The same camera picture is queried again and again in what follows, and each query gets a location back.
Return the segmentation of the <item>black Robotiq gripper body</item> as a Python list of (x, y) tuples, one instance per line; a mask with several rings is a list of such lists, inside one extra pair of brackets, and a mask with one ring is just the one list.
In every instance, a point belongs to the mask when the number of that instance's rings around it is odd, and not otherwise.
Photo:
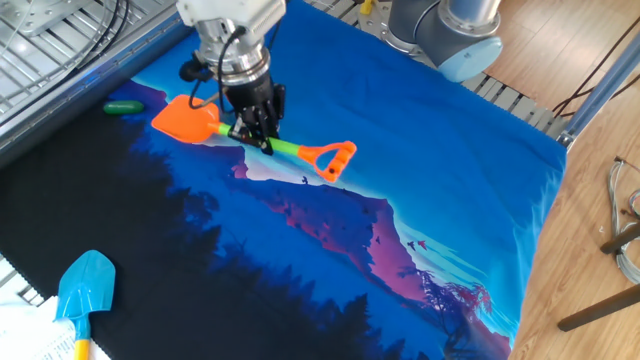
[(226, 98), (235, 113), (263, 107), (267, 111), (273, 110), (272, 116), (277, 120), (284, 117), (286, 87), (274, 83), (269, 74), (247, 84), (228, 87)]

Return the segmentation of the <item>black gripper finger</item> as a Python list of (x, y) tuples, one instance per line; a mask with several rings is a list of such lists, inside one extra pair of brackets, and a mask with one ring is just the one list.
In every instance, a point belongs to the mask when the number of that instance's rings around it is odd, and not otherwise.
[(253, 108), (255, 118), (255, 134), (260, 143), (261, 151), (266, 155), (273, 155), (274, 148), (271, 138), (279, 138), (278, 128), (280, 117), (271, 102), (256, 105)]
[(251, 110), (236, 111), (235, 124), (231, 127), (228, 136), (241, 143), (257, 146), (258, 140), (253, 136), (255, 127), (255, 119)]

